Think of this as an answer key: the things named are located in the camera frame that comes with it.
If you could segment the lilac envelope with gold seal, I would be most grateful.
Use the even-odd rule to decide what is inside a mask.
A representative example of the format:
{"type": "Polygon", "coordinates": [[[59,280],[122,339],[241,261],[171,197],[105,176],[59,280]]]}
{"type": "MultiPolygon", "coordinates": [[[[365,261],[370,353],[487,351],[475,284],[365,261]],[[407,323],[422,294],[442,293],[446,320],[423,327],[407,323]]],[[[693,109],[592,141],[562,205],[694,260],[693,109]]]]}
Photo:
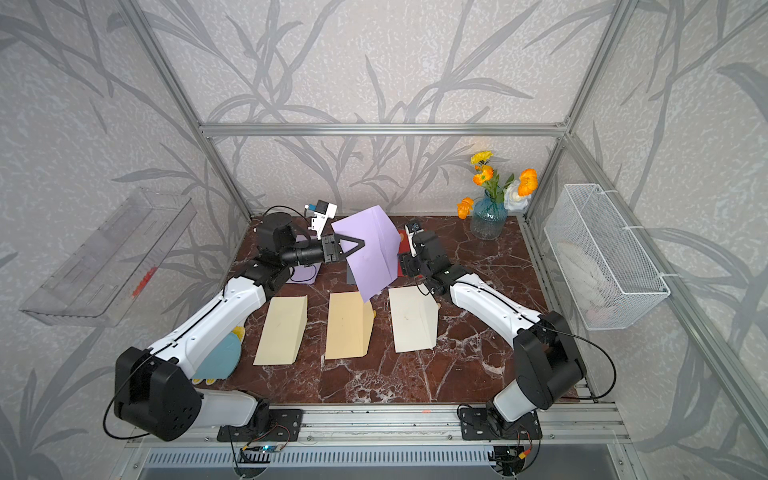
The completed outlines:
{"type": "Polygon", "coordinates": [[[315,263],[311,265],[300,265],[294,267],[291,278],[287,281],[287,283],[303,285],[314,284],[319,274],[320,266],[320,263],[315,263]]]}

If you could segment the red envelope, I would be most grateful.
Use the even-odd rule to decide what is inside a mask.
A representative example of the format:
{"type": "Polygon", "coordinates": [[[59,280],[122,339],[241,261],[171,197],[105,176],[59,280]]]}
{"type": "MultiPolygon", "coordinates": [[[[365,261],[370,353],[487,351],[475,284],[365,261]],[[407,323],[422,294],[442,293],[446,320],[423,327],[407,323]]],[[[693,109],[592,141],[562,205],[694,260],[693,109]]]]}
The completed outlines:
{"type": "Polygon", "coordinates": [[[407,229],[399,230],[400,243],[398,247],[398,276],[399,277],[414,277],[413,270],[413,252],[411,245],[411,238],[407,229]]]}

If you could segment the cream white envelope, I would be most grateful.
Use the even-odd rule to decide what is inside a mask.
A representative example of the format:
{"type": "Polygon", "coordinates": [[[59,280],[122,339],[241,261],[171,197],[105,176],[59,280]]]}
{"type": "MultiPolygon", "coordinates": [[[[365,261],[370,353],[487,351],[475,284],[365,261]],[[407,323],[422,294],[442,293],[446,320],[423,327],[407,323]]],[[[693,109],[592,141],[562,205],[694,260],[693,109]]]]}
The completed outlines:
{"type": "Polygon", "coordinates": [[[439,305],[418,286],[388,290],[396,353],[433,349],[437,344],[439,305]]]}

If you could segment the pale yellow envelope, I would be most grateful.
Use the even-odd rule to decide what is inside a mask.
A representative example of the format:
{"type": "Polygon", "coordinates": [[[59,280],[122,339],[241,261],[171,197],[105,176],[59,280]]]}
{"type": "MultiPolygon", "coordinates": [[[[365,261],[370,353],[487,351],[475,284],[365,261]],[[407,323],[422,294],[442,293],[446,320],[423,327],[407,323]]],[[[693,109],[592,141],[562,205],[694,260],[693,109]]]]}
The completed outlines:
{"type": "Polygon", "coordinates": [[[255,366],[293,364],[307,323],[308,298],[275,297],[269,302],[266,321],[254,357],[255,366]]]}

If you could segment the tan kraft envelope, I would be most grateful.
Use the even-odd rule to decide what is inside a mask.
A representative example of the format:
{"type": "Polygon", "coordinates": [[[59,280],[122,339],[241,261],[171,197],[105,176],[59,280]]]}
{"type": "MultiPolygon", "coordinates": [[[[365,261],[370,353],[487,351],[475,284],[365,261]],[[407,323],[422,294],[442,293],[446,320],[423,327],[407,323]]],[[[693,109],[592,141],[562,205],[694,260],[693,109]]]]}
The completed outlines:
{"type": "Polygon", "coordinates": [[[331,293],[325,359],[364,357],[368,353],[376,313],[359,292],[331,293]]]}

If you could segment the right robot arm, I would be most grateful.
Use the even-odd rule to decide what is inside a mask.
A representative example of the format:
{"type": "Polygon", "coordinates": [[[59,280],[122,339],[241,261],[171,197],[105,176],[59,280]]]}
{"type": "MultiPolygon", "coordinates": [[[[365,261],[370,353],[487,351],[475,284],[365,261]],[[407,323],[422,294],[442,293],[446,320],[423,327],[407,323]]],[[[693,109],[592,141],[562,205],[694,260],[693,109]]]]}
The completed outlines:
{"type": "Polygon", "coordinates": [[[451,262],[437,235],[418,223],[406,226],[402,240],[408,244],[398,256],[404,275],[421,277],[430,294],[446,297],[471,313],[513,349],[516,377],[485,407],[487,428],[497,436],[556,401],[572,398],[568,392],[587,373],[579,341],[607,353],[573,333],[560,313],[524,307],[451,262]]]}

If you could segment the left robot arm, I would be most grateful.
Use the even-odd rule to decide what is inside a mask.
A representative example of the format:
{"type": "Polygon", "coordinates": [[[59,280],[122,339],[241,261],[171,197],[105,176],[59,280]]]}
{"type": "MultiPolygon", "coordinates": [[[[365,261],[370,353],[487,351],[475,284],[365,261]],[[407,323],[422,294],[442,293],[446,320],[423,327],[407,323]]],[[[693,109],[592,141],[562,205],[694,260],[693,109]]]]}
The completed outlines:
{"type": "Polygon", "coordinates": [[[365,247],[361,238],[325,234],[326,220],[318,213],[303,229],[288,213],[265,215],[255,229],[257,255],[220,293],[148,348],[130,347],[118,357],[105,413],[164,441],[191,428],[256,427],[257,398],[241,391],[206,393],[192,380],[220,342],[279,292],[295,267],[339,263],[365,247]]]}

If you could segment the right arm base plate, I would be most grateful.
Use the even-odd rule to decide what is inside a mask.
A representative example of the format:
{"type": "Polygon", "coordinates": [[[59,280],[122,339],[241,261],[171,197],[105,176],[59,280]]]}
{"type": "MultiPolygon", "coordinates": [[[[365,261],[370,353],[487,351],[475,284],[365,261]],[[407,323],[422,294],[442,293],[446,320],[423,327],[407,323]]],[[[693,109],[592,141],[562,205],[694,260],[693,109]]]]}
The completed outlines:
{"type": "Polygon", "coordinates": [[[490,407],[472,407],[460,404],[456,415],[463,440],[540,440],[542,431],[536,411],[524,414],[515,421],[505,420],[490,407]]]}

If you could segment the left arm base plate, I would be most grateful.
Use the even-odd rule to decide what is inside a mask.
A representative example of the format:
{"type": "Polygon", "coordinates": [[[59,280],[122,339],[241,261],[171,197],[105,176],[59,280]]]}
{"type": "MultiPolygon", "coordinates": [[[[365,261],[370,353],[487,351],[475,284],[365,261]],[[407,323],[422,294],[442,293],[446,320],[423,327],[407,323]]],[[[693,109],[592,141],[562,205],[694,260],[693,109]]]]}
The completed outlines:
{"type": "Polygon", "coordinates": [[[216,440],[225,443],[296,442],[299,437],[303,414],[302,409],[261,409],[244,426],[222,426],[218,431],[216,440]]]}

